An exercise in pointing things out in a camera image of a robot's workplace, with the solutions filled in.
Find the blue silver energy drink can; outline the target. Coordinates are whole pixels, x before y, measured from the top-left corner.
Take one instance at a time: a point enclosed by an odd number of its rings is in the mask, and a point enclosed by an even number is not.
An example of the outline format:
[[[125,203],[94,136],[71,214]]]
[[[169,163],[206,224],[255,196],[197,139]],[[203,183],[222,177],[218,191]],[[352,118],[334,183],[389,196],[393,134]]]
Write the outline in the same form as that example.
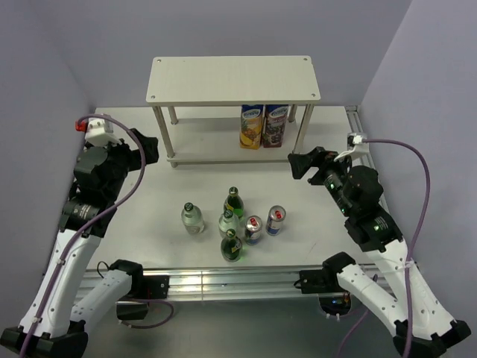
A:
[[[256,245],[262,237],[262,220],[258,216],[249,216],[244,226],[244,240],[248,245]]]

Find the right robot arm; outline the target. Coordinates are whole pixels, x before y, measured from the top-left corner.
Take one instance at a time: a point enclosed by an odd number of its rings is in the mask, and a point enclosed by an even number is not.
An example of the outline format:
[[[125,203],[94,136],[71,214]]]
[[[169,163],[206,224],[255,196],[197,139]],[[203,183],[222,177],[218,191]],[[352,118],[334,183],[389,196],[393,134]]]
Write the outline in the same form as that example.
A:
[[[344,252],[323,262],[320,277],[300,278],[302,292],[313,287],[343,289],[356,296],[390,333],[401,357],[440,357],[471,334],[465,321],[455,319],[435,297],[392,216],[380,205],[383,194],[375,169],[354,166],[349,157],[322,147],[307,154],[289,154],[295,179],[315,167],[312,186],[324,186],[344,215],[344,226],[389,288],[383,289]]]

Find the clear glass water bottle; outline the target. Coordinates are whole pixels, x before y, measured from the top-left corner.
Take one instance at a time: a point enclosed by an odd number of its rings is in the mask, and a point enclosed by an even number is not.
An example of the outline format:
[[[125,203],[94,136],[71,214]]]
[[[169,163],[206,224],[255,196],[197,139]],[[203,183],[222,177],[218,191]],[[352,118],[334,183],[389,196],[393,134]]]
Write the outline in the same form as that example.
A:
[[[184,204],[181,219],[186,231],[190,235],[197,235],[205,228],[202,212],[192,202]]]

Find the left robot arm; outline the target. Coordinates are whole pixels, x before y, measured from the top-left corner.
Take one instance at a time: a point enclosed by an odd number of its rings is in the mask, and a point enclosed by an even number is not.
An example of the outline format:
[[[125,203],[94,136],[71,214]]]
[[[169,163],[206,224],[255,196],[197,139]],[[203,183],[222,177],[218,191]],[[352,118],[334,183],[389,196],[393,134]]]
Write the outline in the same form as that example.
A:
[[[159,159],[156,137],[131,132],[141,145],[138,149],[113,137],[102,146],[86,144],[78,155],[40,289],[20,323],[1,335],[1,346],[20,357],[82,357],[89,333],[109,308],[144,292],[142,265],[116,260],[103,280],[75,301],[89,261],[117,211],[115,202],[127,175]]]

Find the green glass bottle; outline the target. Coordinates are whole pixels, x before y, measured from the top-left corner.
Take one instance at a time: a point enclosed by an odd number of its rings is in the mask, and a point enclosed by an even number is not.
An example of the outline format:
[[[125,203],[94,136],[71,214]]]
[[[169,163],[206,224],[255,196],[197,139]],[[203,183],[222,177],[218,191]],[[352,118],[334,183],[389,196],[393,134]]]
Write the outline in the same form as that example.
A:
[[[244,202],[239,196],[239,190],[236,186],[229,188],[228,196],[224,201],[224,210],[230,210],[235,213],[239,219],[244,215]]]
[[[234,229],[228,229],[221,241],[221,254],[226,261],[236,262],[243,251],[242,241],[237,237]]]

